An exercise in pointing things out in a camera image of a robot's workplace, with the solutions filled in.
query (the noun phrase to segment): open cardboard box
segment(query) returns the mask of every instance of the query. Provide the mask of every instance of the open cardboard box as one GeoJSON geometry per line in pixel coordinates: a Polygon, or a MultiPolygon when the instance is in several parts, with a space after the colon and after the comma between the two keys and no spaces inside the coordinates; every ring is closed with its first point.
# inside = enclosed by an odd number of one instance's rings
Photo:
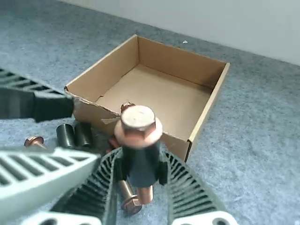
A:
{"type": "Polygon", "coordinates": [[[150,107],[163,124],[162,141],[187,160],[230,64],[137,35],[66,85],[79,99],[74,112],[113,134],[124,102],[150,107]]]}

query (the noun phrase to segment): white wall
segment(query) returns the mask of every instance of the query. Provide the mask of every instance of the white wall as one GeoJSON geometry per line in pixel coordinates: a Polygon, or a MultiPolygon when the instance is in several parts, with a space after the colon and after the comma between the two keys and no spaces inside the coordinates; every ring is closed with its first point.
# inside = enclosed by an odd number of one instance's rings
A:
{"type": "Polygon", "coordinates": [[[300,65],[300,0],[62,0],[300,65]]]}

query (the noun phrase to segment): hex bolt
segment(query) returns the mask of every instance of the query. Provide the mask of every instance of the hex bolt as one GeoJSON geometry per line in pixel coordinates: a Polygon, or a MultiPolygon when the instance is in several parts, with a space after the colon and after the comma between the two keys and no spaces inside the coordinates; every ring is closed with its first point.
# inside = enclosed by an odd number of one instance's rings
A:
{"type": "Polygon", "coordinates": [[[25,147],[38,146],[40,148],[47,149],[47,147],[44,145],[44,139],[40,136],[28,137],[24,142],[24,146],[25,147]]]}
{"type": "Polygon", "coordinates": [[[146,138],[156,129],[154,112],[143,105],[127,108],[121,114],[121,123],[125,135],[141,135],[146,138]]]}
{"type": "Polygon", "coordinates": [[[121,105],[121,113],[123,113],[126,109],[128,109],[131,106],[134,106],[135,104],[131,102],[125,102],[121,105]]]}
{"type": "Polygon", "coordinates": [[[143,206],[140,204],[137,195],[134,195],[129,183],[125,180],[121,180],[119,181],[119,187],[124,198],[121,209],[125,210],[129,215],[138,213],[143,206]]]}

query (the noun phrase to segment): gripper mounting hole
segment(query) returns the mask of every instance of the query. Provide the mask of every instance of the gripper mounting hole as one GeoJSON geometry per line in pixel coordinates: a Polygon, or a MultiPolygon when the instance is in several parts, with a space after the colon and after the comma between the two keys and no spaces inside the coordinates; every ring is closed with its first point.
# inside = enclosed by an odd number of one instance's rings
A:
{"type": "Polygon", "coordinates": [[[212,221],[213,225],[230,225],[227,220],[222,218],[216,218],[212,221]]]}
{"type": "Polygon", "coordinates": [[[47,219],[44,222],[40,223],[40,225],[57,225],[57,220],[54,218],[47,219]]]}

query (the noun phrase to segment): black cylindrical spacer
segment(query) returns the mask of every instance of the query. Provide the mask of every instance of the black cylindrical spacer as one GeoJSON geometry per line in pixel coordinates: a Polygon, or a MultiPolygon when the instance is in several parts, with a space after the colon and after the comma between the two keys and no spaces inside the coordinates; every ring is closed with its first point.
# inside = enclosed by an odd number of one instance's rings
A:
{"type": "Polygon", "coordinates": [[[133,186],[147,188],[158,180],[159,146],[159,142],[140,149],[122,146],[122,164],[133,186]]]}
{"type": "Polygon", "coordinates": [[[75,136],[70,124],[61,124],[56,128],[58,145],[66,149],[75,149],[75,136]]]}
{"type": "Polygon", "coordinates": [[[78,147],[92,148],[93,134],[89,123],[80,122],[75,125],[75,138],[78,147]]]}

